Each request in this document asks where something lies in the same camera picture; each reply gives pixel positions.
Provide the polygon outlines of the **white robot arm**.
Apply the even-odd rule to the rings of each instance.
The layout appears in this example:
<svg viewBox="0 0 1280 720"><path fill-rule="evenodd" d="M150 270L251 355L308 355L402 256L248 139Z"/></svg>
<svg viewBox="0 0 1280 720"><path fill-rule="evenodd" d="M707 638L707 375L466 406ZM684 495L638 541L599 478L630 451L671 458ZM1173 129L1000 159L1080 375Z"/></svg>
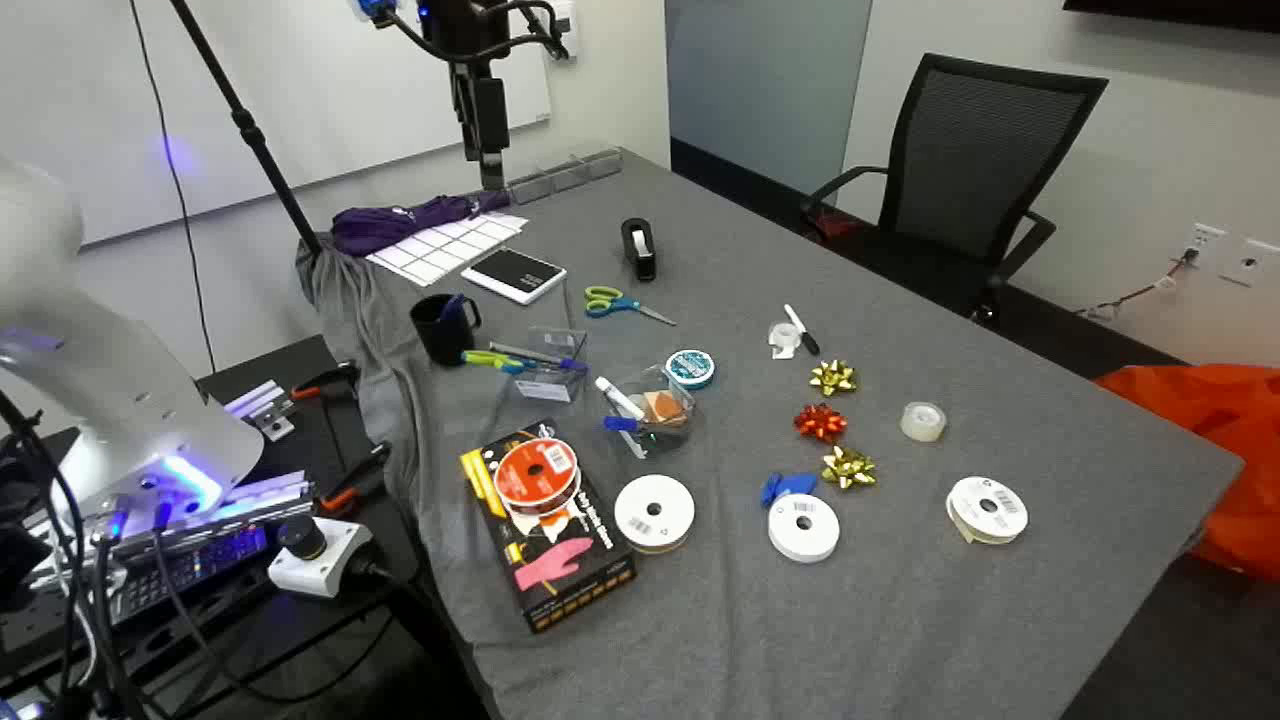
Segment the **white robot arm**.
<svg viewBox="0 0 1280 720"><path fill-rule="evenodd" d="M82 428L60 472L83 514L218 507L264 438L205 400L190 370L133 316L76 286L83 220L40 169L0 159L0 355Z"/></svg>

